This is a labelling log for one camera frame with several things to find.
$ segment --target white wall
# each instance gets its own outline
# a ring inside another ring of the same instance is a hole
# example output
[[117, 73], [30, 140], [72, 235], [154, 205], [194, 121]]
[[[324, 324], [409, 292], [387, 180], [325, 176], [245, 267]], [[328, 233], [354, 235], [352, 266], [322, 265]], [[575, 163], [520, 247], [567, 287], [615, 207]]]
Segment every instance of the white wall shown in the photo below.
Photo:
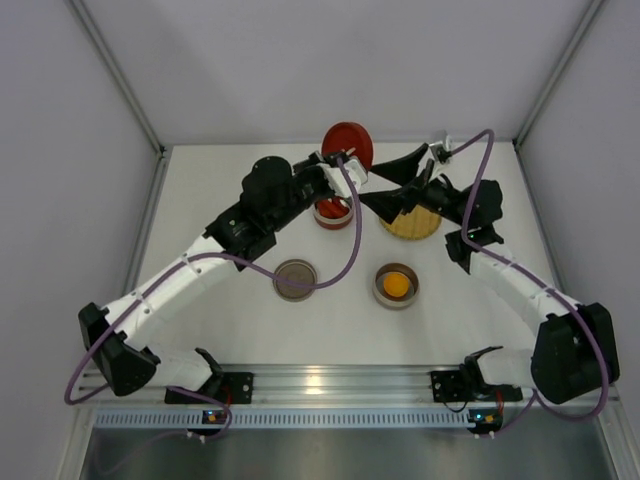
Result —
[[569, 293], [612, 313], [640, 438], [638, 25], [637, 0], [609, 2], [522, 154]]
[[161, 139], [513, 138], [588, 0], [87, 0]]
[[119, 293], [154, 155], [62, 0], [0, 7], [0, 469], [50, 479], [82, 352]]

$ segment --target orange ball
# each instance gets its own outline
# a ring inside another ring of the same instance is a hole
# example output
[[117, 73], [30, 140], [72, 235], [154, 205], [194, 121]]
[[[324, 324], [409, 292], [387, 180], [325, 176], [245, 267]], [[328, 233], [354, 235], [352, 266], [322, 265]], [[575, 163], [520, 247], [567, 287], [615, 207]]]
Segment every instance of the orange ball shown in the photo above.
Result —
[[410, 282], [406, 275], [392, 272], [384, 277], [384, 291], [395, 298], [403, 297], [409, 291]]

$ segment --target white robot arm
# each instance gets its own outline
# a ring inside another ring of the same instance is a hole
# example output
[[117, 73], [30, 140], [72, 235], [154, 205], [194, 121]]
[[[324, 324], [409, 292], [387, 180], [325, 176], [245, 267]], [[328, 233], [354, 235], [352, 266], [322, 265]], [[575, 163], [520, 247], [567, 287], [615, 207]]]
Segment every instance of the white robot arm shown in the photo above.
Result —
[[359, 160], [344, 152], [314, 153], [293, 169], [280, 157], [256, 162], [242, 181], [240, 201], [174, 262], [128, 295], [80, 311], [85, 347], [95, 350], [92, 358], [113, 392], [123, 396], [143, 386], [177, 386], [213, 397], [222, 379], [213, 357], [203, 349], [183, 352], [152, 344], [154, 333], [179, 320], [184, 305], [273, 247], [275, 232], [315, 202], [349, 198], [366, 181]]
[[434, 159], [427, 162], [420, 174], [412, 155], [374, 165], [371, 174], [400, 188], [362, 194], [360, 200], [388, 223], [421, 205], [464, 225], [472, 191], [477, 188], [468, 210], [468, 238], [462, 237], [464, 228], [446, 235], [449, 257], [498, 294], [536, 336], [534, 350], [488, 347], [466, 357], [458, 372], [447, 375], [432, 372], [434, 385], [440, 385], [434, 398], [437, 401], [495, 398], [497, 389], [513, 390], [516, 386], [538, 390], [551, 402], [561, 404], [599, 388], [603, 384], [601, 362], [583, 328], [576, 323], [574, 313], [584, 320], [602, 353], [607, 383], [617, 380], [620, 369], [609, 312], [598, 303], [582, 305], [551, 289], [516, 263], [493, 227], [493, 222], [502, 218], [502, 191], [498, 182], [478, 180], [472, 187], [456, 190], [446, 176], [438, 178], [440, 174], [433, 174], [436, 168], [442, 171], [449, 162], [452, 154], [447, 142], [430, 145], [429, 149]]

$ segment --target red plate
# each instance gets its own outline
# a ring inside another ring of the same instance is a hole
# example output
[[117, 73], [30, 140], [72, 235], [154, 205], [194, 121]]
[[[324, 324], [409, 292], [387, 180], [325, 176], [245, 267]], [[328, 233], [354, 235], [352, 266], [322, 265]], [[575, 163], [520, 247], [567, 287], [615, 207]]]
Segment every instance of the red plate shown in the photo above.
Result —
[[369, 170], [373, 164], [373, 141], [367, 130], [355, 122], [336, 123], [322, 140], [322, 154], [345, 152], [355, 148], [353, 155], [358, 157], [364, 168]]

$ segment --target orange object in dish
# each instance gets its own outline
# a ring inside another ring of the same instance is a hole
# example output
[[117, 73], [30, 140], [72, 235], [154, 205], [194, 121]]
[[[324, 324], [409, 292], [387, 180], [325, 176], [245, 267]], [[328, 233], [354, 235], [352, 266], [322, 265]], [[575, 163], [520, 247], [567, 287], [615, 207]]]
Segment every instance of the orange object in dish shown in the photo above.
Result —
[[398, 272], [388, 274], [384, 279], [384, 291], [395, 298], [403, 297], [409, 291], [410, 282], [406, 275]]
[[344, 228], [353, 219], [350, 200], [337, 197], [330, 200], [321, 200], [314, 205], [313, 218], [318, 225], [327, 230]]

